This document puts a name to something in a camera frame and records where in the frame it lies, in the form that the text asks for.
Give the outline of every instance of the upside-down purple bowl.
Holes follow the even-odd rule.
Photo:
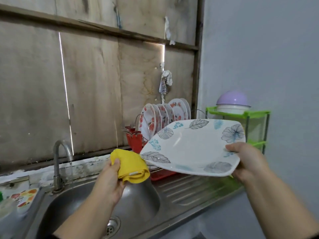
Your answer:
[[[222,94],[218,98],[216,105],[241,105],[251,107],[248,104],[247,96],[237,90],[230,90]]]

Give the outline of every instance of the plate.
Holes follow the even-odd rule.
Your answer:
[[[173,108],[176,121],[187,120],[187,108],[181,99],[173,99],[168,104]]]
[[[163,129],[169,124],[167,110],[164,107],[164,105],[162,105],[162,104],[157,104],[157,107],[159,108],[160,116],[162,118],[162,128],[161,129]]]
[[[228,176],[239,163],[226,144],[245,142],[237,121],[197,119],[175,121],[142,149],[142,159],[163,169],[203,176]]]
[[[191,113],[190,113],[190,106],[189,106],[189,103],[186,99],[184,98],[181,98],[181,100],[184,102],[185,106],[186,106],[186,109],[187,109],[187,118],[188,120],[191,119]]]
[[[142,111],[138,122],[138,130],[141,131],[143,137],[150,140],[155,133],[156,119],[154,108],[151,104],[146,104]]]
[[[156,128],[155,134],[158,133],[162,129],[162,117],[160,115],[160,110],[157,105],[152,104],[155,112],[155,119],[156,119]]]
[[[175,121],[175,113],[173,111],[173,108],[169,104],[164,104],[164,107],[166,108],[167,114],[168,114],[168,123],[172,123]]]

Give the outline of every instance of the folded yellow cloth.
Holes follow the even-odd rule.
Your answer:
[[[121,162],[120,169],[117,173],[119,179],[138,184],[150,176],[147,165],[139,154],[123,149],[115,149],[110,156],[112,165],[117,158]]]

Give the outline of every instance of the faucet spout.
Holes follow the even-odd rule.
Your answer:
[[[60,168],[59,168],[59,147],[62,145],[69,157],[69,160],[73,160],[72,151],[69,145],[64,140],[58,140],[54,144],[53,147],[53,161],[54,161],[54,177],[53,177],[53,187],[54,191],[60,191],[63,189],[63,182],[60,175]]]

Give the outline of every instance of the sink drain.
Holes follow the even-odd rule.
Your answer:
[[[117,233],[117,231],[120,229],[120,226],[121,226],[120,218],[118,218],[117,216],[111,217],[102,239],[108,239],[114,236]]]

